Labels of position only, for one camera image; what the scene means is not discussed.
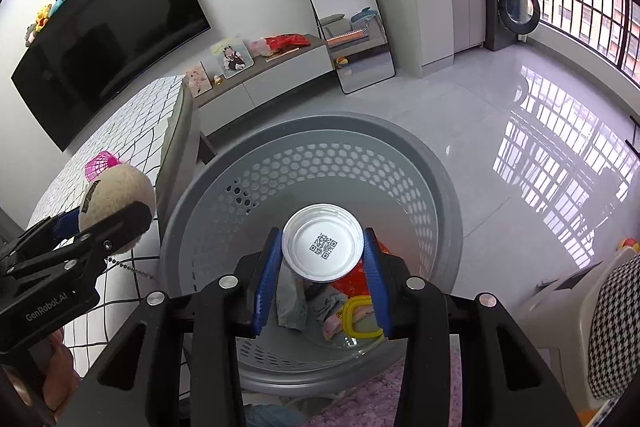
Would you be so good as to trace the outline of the person's left hand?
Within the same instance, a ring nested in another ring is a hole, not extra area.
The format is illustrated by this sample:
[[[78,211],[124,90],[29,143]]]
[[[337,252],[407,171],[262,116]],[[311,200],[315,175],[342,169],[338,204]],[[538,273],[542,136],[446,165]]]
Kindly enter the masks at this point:
[[[75,371],[74,357],[64,343],[64,329],[58,329],[43,343],[46,359],[35,364],[37,382],[26,381],[26,369],[1,364],[1,425],[56,426],[81,378]]]

